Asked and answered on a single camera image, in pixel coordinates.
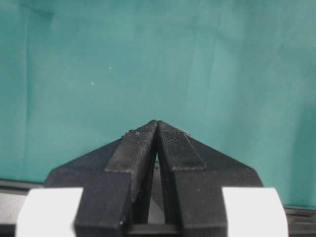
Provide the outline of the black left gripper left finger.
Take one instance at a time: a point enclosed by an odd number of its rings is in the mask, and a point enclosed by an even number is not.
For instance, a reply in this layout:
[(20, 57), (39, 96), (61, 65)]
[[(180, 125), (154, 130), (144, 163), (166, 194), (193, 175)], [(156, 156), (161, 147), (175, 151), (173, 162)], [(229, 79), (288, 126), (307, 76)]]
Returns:
[(121, 237), (148, 221), (157, 121), (53, 169), (46, 188), (82, 187), (75, 218), (78, 237)]

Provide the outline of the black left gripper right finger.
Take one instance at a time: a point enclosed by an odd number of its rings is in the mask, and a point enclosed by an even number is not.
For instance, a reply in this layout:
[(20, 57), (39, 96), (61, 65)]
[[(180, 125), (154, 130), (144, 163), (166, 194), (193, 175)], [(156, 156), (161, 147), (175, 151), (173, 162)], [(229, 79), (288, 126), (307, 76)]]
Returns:
[(158, 121), (157, 151), (165, 221), (183, 237), (226, 237), (222, 187), (262, 187), (251, 167)]

